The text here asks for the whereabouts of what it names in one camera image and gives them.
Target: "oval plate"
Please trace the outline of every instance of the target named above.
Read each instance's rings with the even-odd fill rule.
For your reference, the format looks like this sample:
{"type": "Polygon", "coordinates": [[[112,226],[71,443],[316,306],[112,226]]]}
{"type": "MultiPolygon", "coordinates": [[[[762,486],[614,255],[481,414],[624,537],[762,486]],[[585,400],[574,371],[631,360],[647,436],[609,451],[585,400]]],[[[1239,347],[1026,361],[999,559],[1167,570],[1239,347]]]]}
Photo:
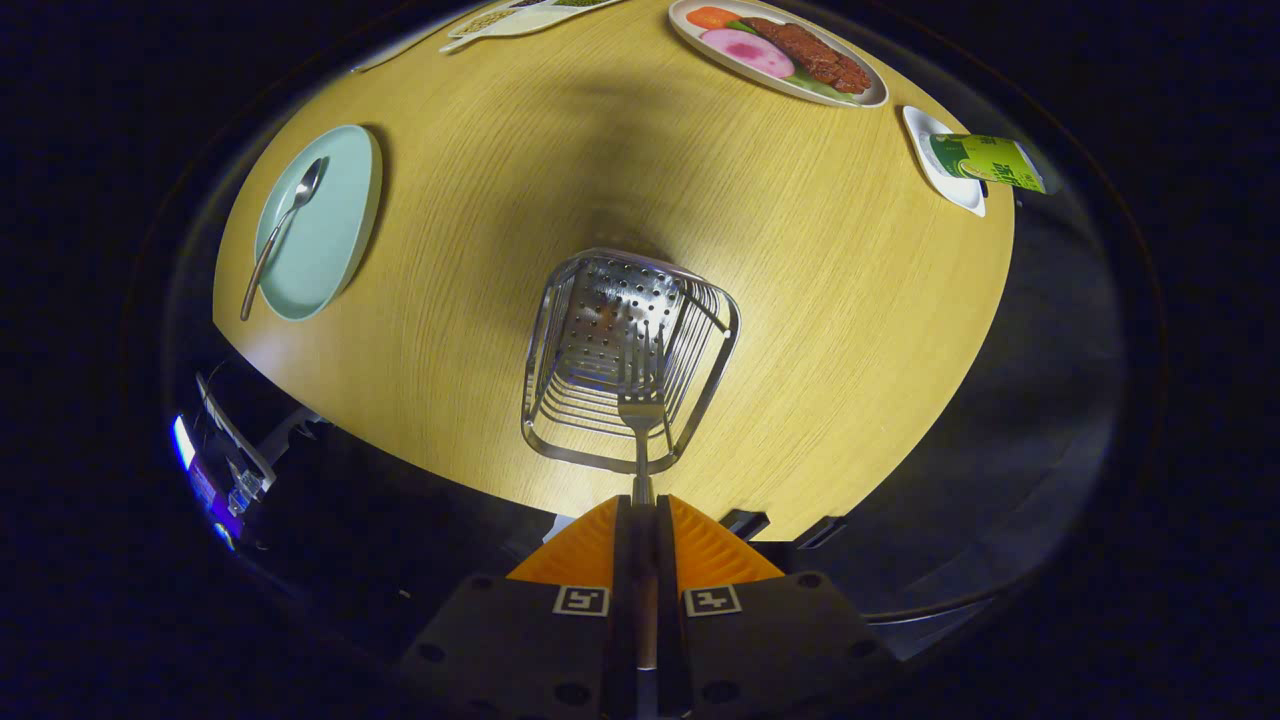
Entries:
{"type": "Polygon", "coordinates": [[[884,85],[884,79],[879,77],[879,73],[876,72],[876,68],[873,68],[870,63],[858,56],[856,53],[846,47],[840,38],[829,32],[800,18],[788,15],[782,10],[777,10],[767,5],[741,3],[739,0],[676,0],[676,3],[672,3],[671,6],[667,8],[667,17],[671,19],[671,24],[676,28],[676,32],[678,32],[680,36],[684,37],[690,45],[698,49],[698,51],[760,85],[767,85],[774,90],[786,92],[787,95],[794,95],[796,97],[803,97],[804,100],[820,102],[823,105],[831,105],[833,108],[877,108],[888,101],[888,86],[884,85]],[[818,40],[826,42],[828,47],[858,63],[863,68],[863,72],[867,73],[867,77],[872,81],[872,86],[855,95],[854,101],[849,102],[828,97],[819,92],[792,85],[785,79],[768,76],[703,42],[701,35],[707,32],[707,28],[698,27],[685,19],[685,15],[699,8],[721,8],[744,18],[764,18],[776,23],[795,23],[803,26],[805,29],[814,33],[818,40]]]}
{"type": "Polygon", "coordinates": [[[340,126],[311,141],[280,173],[257,220],[256,259],[271,228],[293,204],[293,190],[316,158],[328,158],[311,201],[280,228],[259,290],[285,320],[324,310],[356,274],[383,190],[383,155],[360,126],[340,126]]]}

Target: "small white dish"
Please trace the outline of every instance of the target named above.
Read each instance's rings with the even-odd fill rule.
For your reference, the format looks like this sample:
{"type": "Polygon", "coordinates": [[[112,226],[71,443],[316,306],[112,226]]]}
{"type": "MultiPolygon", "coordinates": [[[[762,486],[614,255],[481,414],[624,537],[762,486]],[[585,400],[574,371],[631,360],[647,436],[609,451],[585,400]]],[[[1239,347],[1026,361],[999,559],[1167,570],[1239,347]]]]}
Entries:
{"type": "Polygon", "coordinates": [[[293,190],[307,167],[328,158],[311,201],[280,228],[266,259],[259,290],[285,320],[306,320],[342,292],[360,266],[378,215],[383,155],[360,126],[340,126],[311,141],[280,173],[257,220],[253,260],[271,228],[293,204],[293,190]]]}
{"type": "Polygon", "coordinates": [[[820,27],[800,18],[787,15],[773,8],[755,5],[753,3],[741,3],[740,0],[676,0],[676,3],[672,3],[671,6],[667,8],[667,18],[671,20],[671,26],[676,28],[676,32],[703,55],[707,55],[712,60],[716,60],[739,74],[749,77],[755,82],[772,87],[780,92],[786,92],[787,95],[794,95],[795,97],[801,97],[813,102],[820,102],[822,105],[831,105],[832,108],[878,108],[888,101],[888,86],[884,85],[884,78],[879,77],[879,73],[876,72],[876,68],[873,68],[870,63],[861,59],[856,53],[846,47],[840,38],[820,27]],[[719,8],[744,18],[764,18],[781,24],[799,24],[817,36],[818,40],[827,44],[828,47],[861,67],[863,72],[867,73],[867,78],[872,81],[872,86],[863,92],[854,95],[854,101],[849,102],[828,97],[827,95],[814,92],[813,90],[792,85],[786,79],[776,78],[758,70],[736,58],[721,53],[703,41],[703,33],[708,32],[707,28],[695,26],[686,18],[689,13],[699,8],[719,8]]]}
{"type": "Polygon", "coordinates": [[[975,179],[954,178],[943,173],[938,165],[933,151],[928,147],[931,135],[951,135],[955,131],[934,119],[924,110],[902,106],[902,122],[906,123],[906,133],[911,136],[911,147],[915,147],[915,159],[920,161],[924,177],[929,178],[942,197],[969,210],[979,218],[987,217],[987,201],[982,197],[982,184],[975,179]]]}

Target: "pink ham slice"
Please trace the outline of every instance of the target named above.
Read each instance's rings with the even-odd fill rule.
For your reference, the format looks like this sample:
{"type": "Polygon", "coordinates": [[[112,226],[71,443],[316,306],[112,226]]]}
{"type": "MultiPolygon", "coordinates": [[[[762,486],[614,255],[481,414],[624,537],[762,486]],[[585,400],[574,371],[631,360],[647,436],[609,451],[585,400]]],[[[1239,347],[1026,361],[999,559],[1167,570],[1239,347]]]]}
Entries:
{"type": "Polygon", "coordinates": [[[791,58],[768,40],[749,32],[730,28],[709,29],[703,33],[703,42],[769,77],[785,78],[796,74],[791,58]]]}

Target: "fork handle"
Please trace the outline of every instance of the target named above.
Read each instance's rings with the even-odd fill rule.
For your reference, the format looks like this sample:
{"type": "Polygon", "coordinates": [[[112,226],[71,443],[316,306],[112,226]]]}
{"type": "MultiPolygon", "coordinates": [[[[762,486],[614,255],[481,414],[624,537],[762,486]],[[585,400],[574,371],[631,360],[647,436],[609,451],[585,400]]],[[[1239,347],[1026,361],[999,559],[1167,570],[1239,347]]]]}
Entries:
{"type": "Polygon", "coordinates": [[[636,477],[631,480],[631,505],[653,505],[653,480],[649,478],[649,441],[636,433],[636,477]]]}

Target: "metal fork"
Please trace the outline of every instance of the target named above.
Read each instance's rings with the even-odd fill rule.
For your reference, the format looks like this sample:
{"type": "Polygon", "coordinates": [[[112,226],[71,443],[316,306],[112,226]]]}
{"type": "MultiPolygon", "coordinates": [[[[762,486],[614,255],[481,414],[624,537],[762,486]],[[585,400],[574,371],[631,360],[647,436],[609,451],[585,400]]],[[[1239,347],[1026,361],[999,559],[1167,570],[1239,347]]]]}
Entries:
{"type": "Polygon", "coordinates": [[[639,328],[634,342],[628,342],[618,364],[618,418],[636,434],[636,477],[631,483],[632,505],[653,505],[653,480],[649,478],[649,430],[666,420],[662,395],[663,380],[662,331],[657,347],[649,342],[649,329],[644,337],[639,328]]]}

